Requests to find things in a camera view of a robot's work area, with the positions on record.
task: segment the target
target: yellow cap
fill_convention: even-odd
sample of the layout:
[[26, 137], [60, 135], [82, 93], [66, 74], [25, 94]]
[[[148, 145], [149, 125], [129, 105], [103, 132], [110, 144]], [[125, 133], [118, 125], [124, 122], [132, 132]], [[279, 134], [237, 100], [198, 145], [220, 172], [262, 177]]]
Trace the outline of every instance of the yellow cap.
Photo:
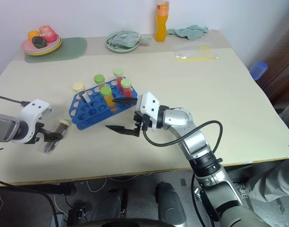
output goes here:
[[68, 127], [70, 127], [70, 125], [72, 124], [72, 122], [70, 120], [68, 120], [68, 119], [63, 119], [59, 123], [65, 124]]
[[77, 93], [84, 91], [86, 88], [84, 87], [84, 84], [81, 82], [77, 82], [73, 84], [73, 90], [76, 91]]

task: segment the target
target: green placemat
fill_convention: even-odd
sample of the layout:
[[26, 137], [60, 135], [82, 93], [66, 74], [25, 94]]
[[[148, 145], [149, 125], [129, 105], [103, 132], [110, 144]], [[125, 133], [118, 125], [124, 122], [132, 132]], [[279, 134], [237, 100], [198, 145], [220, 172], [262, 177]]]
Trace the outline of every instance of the green placemat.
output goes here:
[[61, 46], [56, 51], [43, 56], [25, 55], [25, 61], [28, 63], [39, 63], [75, 59], [84, 55], [87, 46], [88, 43], [85, 38], [64, 38]]

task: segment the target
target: robotic arm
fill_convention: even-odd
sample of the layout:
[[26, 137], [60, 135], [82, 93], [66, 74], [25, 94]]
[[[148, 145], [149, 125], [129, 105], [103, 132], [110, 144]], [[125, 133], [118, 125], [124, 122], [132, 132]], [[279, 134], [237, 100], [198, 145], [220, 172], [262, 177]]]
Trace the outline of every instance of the robotic arm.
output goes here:
[[17, 117], [0, 114], [0, 142], [34, 144], [39, 141], [39, 132], [46, 142], [61, 140], [63, 135], [45, 130], [44, 124], [38, 122], [51, 111], [49, 103], [36, 99], [27, 103]]
[[[124, 105], [136, 104], [134, 120], [137, 128], [128, 130], [116, 125], [108, 125], [108, 128], [121, 134], [134, 136], [139, 136], [142, 128], [146, 140], [158, 147], [178, 143], [201, 186], [202, 203], [214, 221], [220, 221], [223, 227], [269, 227], [258, 215], [242, 205], [227, 172], [216, 159], [204, 135], [199, 131], [207, 124], [219, 124], [220, 136], [216, 149], [222, 134], [221, 123], [210, 121], [196, 127], [189, 111], [184, 108], [170, 109], [159, 105], [159, 101], [150, 92], [139, 96], [138, 99], [118, 98], [113, 101]], [[153, 131], [160, 128], [169, 130], [177, 139], [165, 144], [154, 143], [146, 135], [148, 127], [151, 127]]]

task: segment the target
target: white wall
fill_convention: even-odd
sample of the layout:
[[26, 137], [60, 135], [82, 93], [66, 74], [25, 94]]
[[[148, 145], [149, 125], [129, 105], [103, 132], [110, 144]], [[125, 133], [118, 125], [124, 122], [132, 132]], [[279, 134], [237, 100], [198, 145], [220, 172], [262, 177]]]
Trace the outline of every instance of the white wall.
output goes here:
[[[289, 0], [171, 0], [167, 27], [193, 24], [221, 30], [250, 66], [266, 41], [274, 45], [289, 28]], [[42, 25], [63, 38], [153, 33], [155, 0], [0, 0], [0, 74], [27, 32]]]

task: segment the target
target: plate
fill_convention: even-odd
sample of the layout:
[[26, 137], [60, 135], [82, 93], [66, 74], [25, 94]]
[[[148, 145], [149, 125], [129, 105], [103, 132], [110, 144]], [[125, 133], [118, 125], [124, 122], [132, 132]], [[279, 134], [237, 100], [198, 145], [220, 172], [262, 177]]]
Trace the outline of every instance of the plate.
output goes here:
[[51, 47], [57, 46], [59, 44], [60, 39], [61, 38], [57, 35], [57, 39], [54, 42], [46, 43], [47, 45], [43, 48], [40, 48], [40, 49], [35, 47], [34, 44], [28, 39], [25, 40], [21, 46], [22, 46], [22, 49], [24, 50], [24, 52], [28, 52], [28, 53], [45, 52], [47, 50], [50, 50]]
[[52, 49], [50, 49], [48, 51], [41, 52], [41, 53], [28, 53], [28, 52], [25, 52], [25, 54], [30, 55], [30, 56], [46, 55], [46, 54], [49, 54], [49, 53], [52, 53], [52, 52], [56, 51], [60, 47], [61, 43], [62, 43], [62, 39], [60, 39], [60, 42], [54, 48], [52, 48]]
[[110, 35], [106, 38], [106, 40], [105, 40], [105, 45], [106, 45], [106, 47], [107, 47], [109, 50], [111, 50], [111, 51], [113, 51], [113, 52], [116, 52], [116, 53], [127, 53], [127, 52], [131, 52], [131, 51], [135, 50], [135, 49], [139, 46], [140, 41], [138, 41], [137, 44], [136, 44], [134, 47], [131, 47], [131, 48], [129, 48], [129, 47], [114, 48], [112, 45], [108, 44], [107, 41], [108, 41], [109, 39], [111, 39], [113, 36], [117, 35], [118, 33], [119, 33], [119, 32], [112, 33], [112, 34], [110, 34]]
[[30, 53], [30, 54], [44, 53], [44, 52], [47, 52], [51, 49], [54, 49], [59, 44], [60, 41], [61, 41], [61, 39], [59, 39], [59, 41], [57, 43], [55, 43], [54, 45], [51, 45], [48, 49], [43, 50], [43, 51], [41, 51], [42, 48], [40, 48], [40, 49], [38, 49], [38, 51], [34, 51], [34, 52], [33, 51], [32, 52], [24, 51], [24, 52]]

